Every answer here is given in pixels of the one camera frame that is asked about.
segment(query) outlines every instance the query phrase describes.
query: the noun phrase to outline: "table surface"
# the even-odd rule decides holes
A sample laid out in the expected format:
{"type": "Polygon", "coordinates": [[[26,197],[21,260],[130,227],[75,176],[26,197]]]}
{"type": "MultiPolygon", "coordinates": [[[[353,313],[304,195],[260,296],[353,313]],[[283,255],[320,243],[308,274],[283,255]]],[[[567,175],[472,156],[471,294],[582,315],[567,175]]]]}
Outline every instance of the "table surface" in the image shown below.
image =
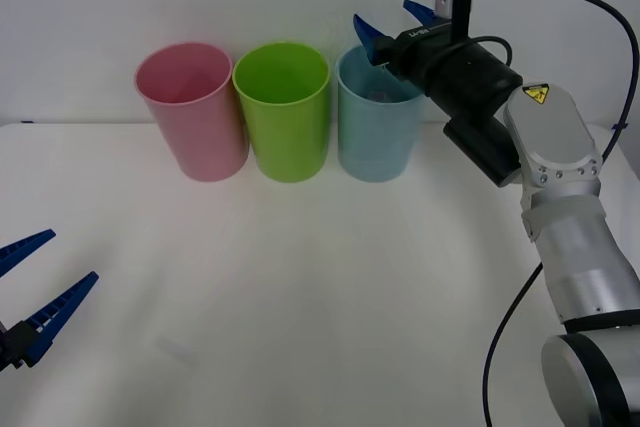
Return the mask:
{"type": "MultiPolygon", "coordinates": [[[[0,378],[5,427],[481,425],[498,322],[538,263],[520,187],[425,125],[400,178],[197,183],[154,125],[0,129],[0,245],[58,236],[0,282],[5,325],[100,280],[34,369],[0,378]]],[[[599,145],[608,139],[594,130],[599,145]]],[[[640,265],[640,182],[616,149],[602,201],[640,265]]],[[[495,425],[559,426],[539,366],[543,281],[491,378],[495,425]]]]}

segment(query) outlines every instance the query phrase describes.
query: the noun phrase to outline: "pink cup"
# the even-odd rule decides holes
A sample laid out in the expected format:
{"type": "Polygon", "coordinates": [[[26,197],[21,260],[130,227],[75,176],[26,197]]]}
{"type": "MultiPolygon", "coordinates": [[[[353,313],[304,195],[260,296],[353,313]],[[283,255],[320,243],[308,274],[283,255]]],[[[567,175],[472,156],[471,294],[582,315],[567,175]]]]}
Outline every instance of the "pink cup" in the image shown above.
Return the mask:
{"type": "Polygon", "coordinates": [[[249,153],[233,62],[212,45],[171,45],[138,67],[135,85],[182,171],[195,180],[226,179],[249,153]]]}

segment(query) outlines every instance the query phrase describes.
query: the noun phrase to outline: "green cup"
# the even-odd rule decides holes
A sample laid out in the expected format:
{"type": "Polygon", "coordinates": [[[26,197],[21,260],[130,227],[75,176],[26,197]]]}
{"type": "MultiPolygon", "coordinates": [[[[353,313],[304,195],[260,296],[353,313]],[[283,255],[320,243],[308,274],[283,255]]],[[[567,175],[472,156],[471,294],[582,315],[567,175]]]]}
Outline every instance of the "green cup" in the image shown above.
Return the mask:
{"type": "Polygon", "coordinates": [[[329,144],[329,65],[303,44],[279,42],[246,54],[233,84],[258,167],[269,178],[299,182],[324,164],[329,144]]]}

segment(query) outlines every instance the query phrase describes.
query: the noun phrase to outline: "warning label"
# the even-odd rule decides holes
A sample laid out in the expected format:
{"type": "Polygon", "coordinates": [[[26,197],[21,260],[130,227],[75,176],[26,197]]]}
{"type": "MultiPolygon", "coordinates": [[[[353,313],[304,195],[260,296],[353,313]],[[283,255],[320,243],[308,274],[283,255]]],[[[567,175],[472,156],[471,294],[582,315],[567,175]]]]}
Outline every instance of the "warning label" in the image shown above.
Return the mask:
{"type": "Polygon", "coordinates": [[[549,93],[549,85],[530,85],[528,87],[523,87],[522,90],[539,104],[544,104],[544,101],[547,100],[547,94],[549,93]]]}

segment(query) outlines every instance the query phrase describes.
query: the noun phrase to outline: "silver robot arm segment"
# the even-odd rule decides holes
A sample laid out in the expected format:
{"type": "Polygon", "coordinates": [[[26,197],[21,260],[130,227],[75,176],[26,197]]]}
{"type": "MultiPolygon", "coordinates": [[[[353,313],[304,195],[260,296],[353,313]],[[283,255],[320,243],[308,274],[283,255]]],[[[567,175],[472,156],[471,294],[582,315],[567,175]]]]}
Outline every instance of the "silver robot arm segment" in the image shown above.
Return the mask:
{"type": "Polygon", "coordinates": [[[525,85],[507,102],[523,184],[522,219],[568,334],[542,364],[568,427],[640,426],[640,281],[598,198],[602,157],[571,96],[525,85]]]}

